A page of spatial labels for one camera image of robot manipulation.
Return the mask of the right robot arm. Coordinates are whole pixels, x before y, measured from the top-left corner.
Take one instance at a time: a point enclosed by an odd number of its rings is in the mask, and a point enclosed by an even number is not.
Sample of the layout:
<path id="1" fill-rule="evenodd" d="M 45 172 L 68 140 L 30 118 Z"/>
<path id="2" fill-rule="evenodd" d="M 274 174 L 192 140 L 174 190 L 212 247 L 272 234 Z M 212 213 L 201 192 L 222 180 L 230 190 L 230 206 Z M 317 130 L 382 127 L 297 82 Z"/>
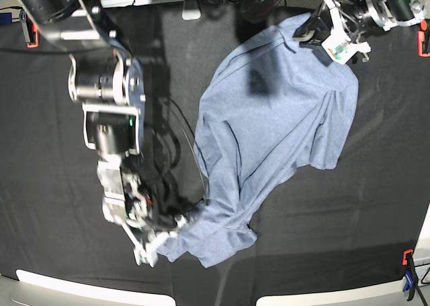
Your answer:
<path id="1" fill-rule="evenodd" d="M 69 95 L 83 109 L 86 146 L 97 152 L 105 218 L 133 244 L 158 248 L 186 224 L 163 216 L 143 178 L 143 70 L 101 5 L 84 0 L 18 0 L 37 30 L 72 62 Z"/>

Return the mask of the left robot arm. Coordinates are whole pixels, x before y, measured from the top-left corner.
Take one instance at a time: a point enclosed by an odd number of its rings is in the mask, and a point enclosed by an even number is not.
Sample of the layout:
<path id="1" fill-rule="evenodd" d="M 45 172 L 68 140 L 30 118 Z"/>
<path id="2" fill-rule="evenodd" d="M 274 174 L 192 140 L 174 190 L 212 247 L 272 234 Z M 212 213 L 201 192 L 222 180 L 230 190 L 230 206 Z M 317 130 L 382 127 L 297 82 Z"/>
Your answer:
<path id="1" fill-rule="evenodd" d="M 294 32 L 300 46 L 320 46 L 344 65 L 357 53 L 369 59 L 370 45 L 362 36 L 373 30 L 418 25 L 418 55 L 429 57 L 429 0 L 322 0 Z"/>

